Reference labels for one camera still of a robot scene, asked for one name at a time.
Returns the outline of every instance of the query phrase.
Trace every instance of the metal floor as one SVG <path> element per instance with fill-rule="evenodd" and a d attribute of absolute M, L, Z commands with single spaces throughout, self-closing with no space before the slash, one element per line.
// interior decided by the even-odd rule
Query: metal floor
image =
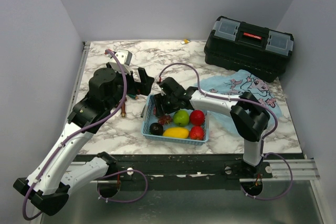
<path fill-rule="evenodd" d="M 288 182 L 264 182 L 260 196 L 280 194 Z M 120 192 L 118 199 L 135 198 L 140 192 Z M 44 215 L 43 224 L 125 223 L 225 223 L 319 224 L 323 223 L 309 181 L 294 182 L 279 200 L 259 201 L 241 191 L 149 191 L 135 203 L 98 200 L 96 184 L 75 192 L 56 215 Z"/>

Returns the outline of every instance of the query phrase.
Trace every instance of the black toolbox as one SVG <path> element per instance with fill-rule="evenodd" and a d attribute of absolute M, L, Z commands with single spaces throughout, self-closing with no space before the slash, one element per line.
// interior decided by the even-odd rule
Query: black toolbox
<path fill-rule="evenodd" d="M 206 42 L 205 62 L 228 70 L 245 69 L 267 82 L 286 70 L 292 34 L 219 17 Z"/>

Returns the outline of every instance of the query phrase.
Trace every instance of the small yellow object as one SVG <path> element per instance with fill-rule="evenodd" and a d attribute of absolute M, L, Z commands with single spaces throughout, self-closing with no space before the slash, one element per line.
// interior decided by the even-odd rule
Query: small yellow object
<path fill-rule="evenodd" d="M 183 127 L 173 127 L 163 132 L 163 136 L 175 137 L 175 138 L 187 138 L 189 136 L 189 130 Z"/>
<path fill-rule="evenodd" d="M 181 41 L 181 44 L 184 45 L 184 44 L 188 44 L 189 42 L 190 42 L 190 40 L 188 40 L 188 39 L 184 39 L 184 40 Z"/>

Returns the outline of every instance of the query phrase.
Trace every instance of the screw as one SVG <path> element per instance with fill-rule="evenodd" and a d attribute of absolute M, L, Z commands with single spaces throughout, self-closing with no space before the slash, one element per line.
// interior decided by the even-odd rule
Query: screw
<path fill-rule="evenodd" d="M 270 167 L 270 166 L 266 166 L 266 167 L 265 167 L 265 171 L 266 171 L 267 173 L 272 173 L 272 167 Z"/>
<path fill-rule="evenodd" d="M 232 173 L 231 167 L 226 166 L 224 170 L 227 175 Z"/>

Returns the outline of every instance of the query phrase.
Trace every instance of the green apple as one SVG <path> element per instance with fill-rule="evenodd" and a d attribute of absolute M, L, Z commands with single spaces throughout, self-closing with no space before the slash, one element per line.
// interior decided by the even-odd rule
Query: green apple
<path fill-rule="evenodd" d="M 173 122 L 178 126 L 184 127 L 189 124 L 189 114 L 185 110 L 177 111 L 173 116 Z"/>

